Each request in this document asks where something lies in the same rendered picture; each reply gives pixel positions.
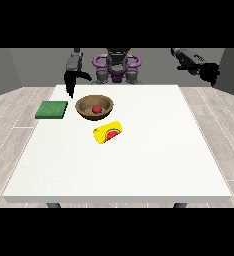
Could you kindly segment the green square pad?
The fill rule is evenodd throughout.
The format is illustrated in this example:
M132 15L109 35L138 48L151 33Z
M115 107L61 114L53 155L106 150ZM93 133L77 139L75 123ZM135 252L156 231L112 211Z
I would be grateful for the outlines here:
M62 119L67 106L67 101L43 101L35 114L35 118Z

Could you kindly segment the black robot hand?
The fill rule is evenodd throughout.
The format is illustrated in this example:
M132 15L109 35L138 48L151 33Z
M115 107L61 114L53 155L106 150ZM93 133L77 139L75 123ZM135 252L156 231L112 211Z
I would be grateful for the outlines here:
M74 88L76 86L76 79L82 78L91 81L92 78L87 72L83 71L66 71L64 74L64 82L66 86L66 92L70 97L74 95Z
M181 65L178 70L198 71L203 81L209 82L212 86L216 84L217 76L220 74L219 65L216 63Z

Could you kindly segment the yellow cup with melon print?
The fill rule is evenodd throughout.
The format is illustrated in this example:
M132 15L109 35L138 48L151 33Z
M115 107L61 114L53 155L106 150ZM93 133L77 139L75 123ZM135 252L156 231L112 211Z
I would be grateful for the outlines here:
M104 144L113 137L119 135L123 131L122 125L118 121L114 121L93 130L95 140L99 144Z

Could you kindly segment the brown wooden bowl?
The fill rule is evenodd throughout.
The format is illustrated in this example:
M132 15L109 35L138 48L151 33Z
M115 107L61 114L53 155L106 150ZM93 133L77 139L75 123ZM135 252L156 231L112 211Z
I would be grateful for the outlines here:
M92 111L96 105L101 107L101 112L97 114ZM83 118L90 121L98 121L110 114L113 109L113 101L104 95L87 95L76 102L75 108Z

